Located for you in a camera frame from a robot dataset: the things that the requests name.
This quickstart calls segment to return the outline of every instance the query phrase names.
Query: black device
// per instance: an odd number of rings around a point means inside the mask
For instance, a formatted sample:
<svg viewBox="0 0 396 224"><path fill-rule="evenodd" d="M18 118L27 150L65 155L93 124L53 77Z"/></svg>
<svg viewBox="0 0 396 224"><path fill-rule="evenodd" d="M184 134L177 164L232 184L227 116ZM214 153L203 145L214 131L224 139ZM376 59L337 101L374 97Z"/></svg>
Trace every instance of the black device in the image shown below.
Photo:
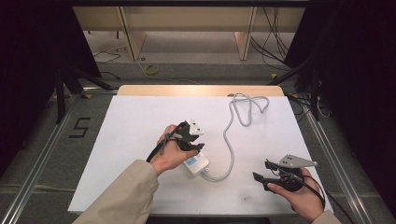
<svg viewBox="0 0 396 224"><path fill-rule="evenodd" d="M195 120L192 119L190 123L183 121L179 123L171 133L167 133L165 135L165 138L151 151L146 161L150 162L159 150L162 155L163 149L169 141L176 141L178 147L183 151L196 150L198 154L205 144L200 143L198 145L194 145L191 142L195 141L199 135L203 133L204 132L195 123Z"/></svg>
<svg viewBox="0 0 396 224"><path fill-rule="evenodd" d="M271 191L267 186L269 183L279 185L280 187L291 192L297 191L304 186L310 189L320 198L320 201L324 209L326 200L324 197L323 189L314 178L308 175L303 175L303 172L300 169L301 167L317 166L317 165L318 163L315 161L308 161L306 159L302 159L289 154L286 155L282 160L280 160L279 163L273 163L268 160L265 162L265 167L271 170L271 172L274 175L279 176L279 179L265 178L264 176L256 174L254 172L253 172L253 177L256 181L262 183L264 189L267 191ZM304 182L304 177L312 178L312 180L314 180L318 184L320 192L323 194L323 196L321 196L320 193L317 192L315 189L313 189L311 186L306 184Z"/></svg>
<svg viewBox="0 0 396 224"><path fill-rule="evenodd" d="M300 168L279 167L277 164L270 161L265 162L265 167L272 171L279 171L279 179L265 178L253 172L254 179L262 183L265 190L271 191L267 186L269 183L279 185L288 191L297 191L303 187L301 182L304 182L304 178Z"/></svg>

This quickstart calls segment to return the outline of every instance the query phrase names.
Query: white power adapter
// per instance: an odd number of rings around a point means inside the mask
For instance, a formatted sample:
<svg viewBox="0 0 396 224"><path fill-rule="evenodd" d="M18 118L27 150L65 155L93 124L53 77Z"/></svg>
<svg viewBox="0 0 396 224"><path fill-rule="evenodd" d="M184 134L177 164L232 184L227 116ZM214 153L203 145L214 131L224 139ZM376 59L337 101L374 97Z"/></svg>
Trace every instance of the white power adapter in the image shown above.
<svg viewBox="0 0 396 224"><path fill-rule="evenodd" d="M183 162L193 175L198 175L209 165L209 160L202 152Z"/></svg>

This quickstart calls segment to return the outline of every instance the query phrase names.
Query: jacket sleeve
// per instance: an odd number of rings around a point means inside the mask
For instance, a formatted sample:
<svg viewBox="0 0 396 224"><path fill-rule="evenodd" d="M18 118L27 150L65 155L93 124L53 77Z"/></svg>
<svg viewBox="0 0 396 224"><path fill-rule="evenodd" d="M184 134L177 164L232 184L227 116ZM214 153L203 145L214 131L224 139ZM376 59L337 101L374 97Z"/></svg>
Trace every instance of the jacket sleeve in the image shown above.
<svg viewBox="0 0 396 224"><path fill-rule="evenodd" d="M146 223L157 172L145 161L134 161L74 223Z"/></svg>
<svg viewBox="0 0 396 224"><path fill-rule="evenodd" d="M312 224L341 224L341 222L330 211L325 211Z"/></svg>

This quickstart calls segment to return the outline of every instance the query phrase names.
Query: table surface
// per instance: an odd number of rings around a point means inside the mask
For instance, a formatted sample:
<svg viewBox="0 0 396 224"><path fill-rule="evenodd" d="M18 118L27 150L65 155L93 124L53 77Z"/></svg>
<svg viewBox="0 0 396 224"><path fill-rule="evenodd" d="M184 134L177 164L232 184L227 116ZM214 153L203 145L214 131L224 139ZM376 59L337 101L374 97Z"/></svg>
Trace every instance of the table surface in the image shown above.
<svg viewBox="0 0 396 224"><path fill-rule="evenodd" d="M248 128L240 125L237 118L233 119L227 132L235 154L230 176L212 183L201 175L191 175L184 165L165 172L159 177L160 187L154 195L151 214L191 217L295 214L286 200L265 191L252 176L256 172L276 178L264 168L265 159L278 162L286 154L292 154L311 160L288 99L279 87L273 86L121 87L107 111L68 211L83 212L131 161L144 160L155 147L147 146L147 142L155 142L156 133L163 132L163 127L172 121L195 119L201 125L205 134L196 142L205 143L203 153L210 161L209 173L221 175L230 162L222 138L222 131L230 121L231 97L225 96L233 92L273 96L269 96L270 104L264 114L252 109L253 122ZM246 120L247 104L238 107ZM309 170L320 183L316 169Z"/></svg>
<svg viewBox="0 0 396 224"><path fill-rule="evenodd" d="M283 96L278 86L230 86L230 85L124 85L118 95L135 96L228 96L243 92L250 96Z"/></svg>

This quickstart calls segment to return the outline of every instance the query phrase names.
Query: white board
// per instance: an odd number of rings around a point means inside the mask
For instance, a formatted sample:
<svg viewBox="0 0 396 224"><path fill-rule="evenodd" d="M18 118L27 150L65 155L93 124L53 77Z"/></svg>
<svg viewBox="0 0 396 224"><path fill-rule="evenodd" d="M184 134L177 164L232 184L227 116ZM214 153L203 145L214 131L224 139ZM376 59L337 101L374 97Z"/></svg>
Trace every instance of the white board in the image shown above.
<svg viewBox="0 0 396 224"><path fill-rule="evenodd" d="M152 215L161 216L276 216L295 214L289 203L253 179L252 172L277 178L265 169L266 159L279 162L292 154L311 160L286 97L268 97L264 114L253 107L252 124L242 126L237 117L227 132L235 155L231 174L219 183L186 167L160 175ZM195 119L205 134L194 144L205 143L209 173L219 176L230 164L223 130L230 121L230 97L114 96L97 136L69 212L81 213L134 160L145 160L169 124ZM248 104L238 105L243 121ZM320 183L315 168L309 168ZM332 210L329 203L326 209Z"/></svg>

